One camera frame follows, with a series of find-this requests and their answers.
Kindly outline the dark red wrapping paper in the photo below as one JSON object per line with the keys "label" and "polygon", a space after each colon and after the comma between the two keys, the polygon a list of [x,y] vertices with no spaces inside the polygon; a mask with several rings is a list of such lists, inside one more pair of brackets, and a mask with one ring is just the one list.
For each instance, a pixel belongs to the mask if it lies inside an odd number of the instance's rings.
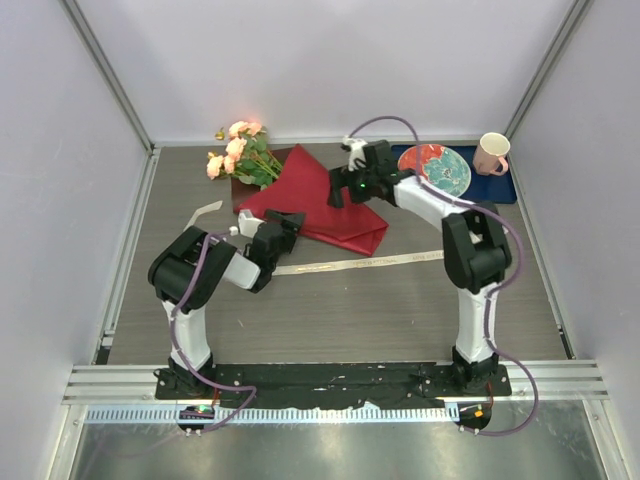
{"label": "dark red wrapping paper", "polygon": [[388,229],[388,223],[365,204],[355,204],[348,192],[341,192],[342,208],[328,205],[328,170],[303,146],[273,151],[283,163],[281,177],[264,190],[231,181],[234,213],[248,209],[263,219],[271,209],[283,213],[304,213],[301,234],[357,254],[372,256]]}

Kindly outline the cream ribbon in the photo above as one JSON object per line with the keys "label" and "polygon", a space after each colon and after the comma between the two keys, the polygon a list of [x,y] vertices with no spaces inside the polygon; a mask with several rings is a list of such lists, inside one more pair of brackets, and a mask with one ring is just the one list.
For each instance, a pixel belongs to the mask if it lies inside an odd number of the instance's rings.
{"label": "cream ribbon", "polygon": [[[222,233],[222,236],[231,236],[228,229]],[[371,257],[356,260],[341,260],[329,262],[316,262],[299,265],[278,266],[274,271],[275,276],[302,275],[311,273],[329,273],[345,270],[367,269],[377,267],[387,267],[404,265],[411,263],[422,263],[444,259],[442,250],[424,251],[408,254],[397,254],[382,257]]]}

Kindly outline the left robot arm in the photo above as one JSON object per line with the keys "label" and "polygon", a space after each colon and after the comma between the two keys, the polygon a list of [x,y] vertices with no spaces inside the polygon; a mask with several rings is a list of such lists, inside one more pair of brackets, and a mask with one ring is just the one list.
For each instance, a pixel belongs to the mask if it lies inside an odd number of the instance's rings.
{"label": "left robot arm", "polygon": [[215,379],[206,339],[206,305],[219,283],[258,293],[271,281],[281,256],[292,252],[306,220],[303,212],[272,209],[264,220],[244,209],[229,229],[250,240],[239,249],[225,234],[188,226],[151,264],[148,282],[162,302],[170,328],[168,367],[155,373],[161,387],[205,397]]}

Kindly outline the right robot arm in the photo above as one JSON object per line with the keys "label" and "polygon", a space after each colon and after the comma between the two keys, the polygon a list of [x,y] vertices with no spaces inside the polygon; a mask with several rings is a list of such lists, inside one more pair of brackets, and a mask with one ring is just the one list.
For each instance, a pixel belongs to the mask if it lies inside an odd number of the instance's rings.
{"label": "right robot arm", "polygon": [[477,393],[497,373],[495,300],[512,262],[497,211],[442,191],[414,169],[401,170],[385,140],[345,137],[341,148],[348,163],[329,171],[329,206],[344,207],[344,193],[354,204],[379,198],[416,214],[441,233],[445,271],[458,291],[451,380],[460,393]]}

